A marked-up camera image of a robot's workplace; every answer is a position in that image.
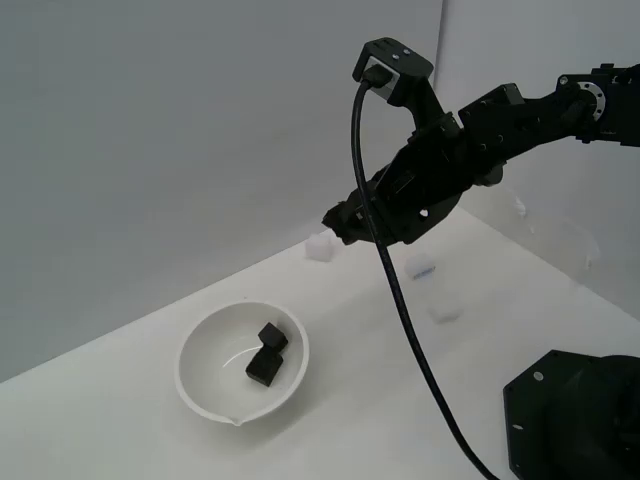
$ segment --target gray wall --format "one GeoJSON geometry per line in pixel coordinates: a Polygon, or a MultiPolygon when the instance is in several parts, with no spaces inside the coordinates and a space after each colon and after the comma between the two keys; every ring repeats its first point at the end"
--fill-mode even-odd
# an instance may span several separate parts
{"type": "MultiPolygon", "coordinates": [[[[441,0],[0,2],[0,381],[320,229],[354,187],[362,44],[395,36],[434,59],[440,14],[441,0]]],[[[373,170],[411,123],[365,108],[373,170]]]]}
{"type": "MultiPolygon", "coordinates": [[[[448,0],[438,94],[457,112],[501,83],[516,82],[524,96],[539,97],[553,91],[563,73],[640,63],[639,18],[637,0],[448,0]]],[[[639,180],[640,149],[566,139],[512,160],[504,181],[538,217],[569,219],[593,235],[601,259],[582,280],[638,318],[639,180]]],[[[501,218],[504,209],[487,208],[489,197],[487,189],[476,189],[463,205],[509,236],[517,232],[501,218]]],[[[547,228],[551,241],[527,245],[542,258],[559,265],[567,242],[584,248],[560,222],[550,225],[558,226],[547,228]]]]}

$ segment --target white table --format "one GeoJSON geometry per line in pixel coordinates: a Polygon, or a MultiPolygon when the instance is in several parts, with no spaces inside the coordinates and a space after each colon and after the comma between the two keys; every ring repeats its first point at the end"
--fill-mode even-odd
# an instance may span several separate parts
{"type": "MultiPolygon", "coordinates": [[[[479,479],[406,344],[374,248],[330,264],[296,245],[0,384],[0,477],[14,479],[479,479]],[[204,420],[175,392],[184,332],[242,298],[288,307],[311,358],[296,395],[240,428],[204,420]]],[[[425,285],[403,281],[416,328],[462,430],[503,479],[502,388],[552,348],[640,355],[640,322],[461,210],[416,244],[460,294],[434,323],[425,285]]]]}

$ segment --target black block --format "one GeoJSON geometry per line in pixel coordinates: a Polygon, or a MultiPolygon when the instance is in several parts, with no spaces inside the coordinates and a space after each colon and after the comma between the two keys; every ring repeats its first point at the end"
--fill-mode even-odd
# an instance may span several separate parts
{"type": "Polygon", "coordinates": [[[280,354],[268,346],[263,346],[247,365],[247,376],[268,387],[278,373],[280,365],[280,354]]]}
{"type": "Polygon", "coordinates": [[[277,353],[280,353],[289,343],[284,333],[272,323],[267,323],[264,326],[258,334],[258,338],[264,345],[270,347],[277,353]]]}

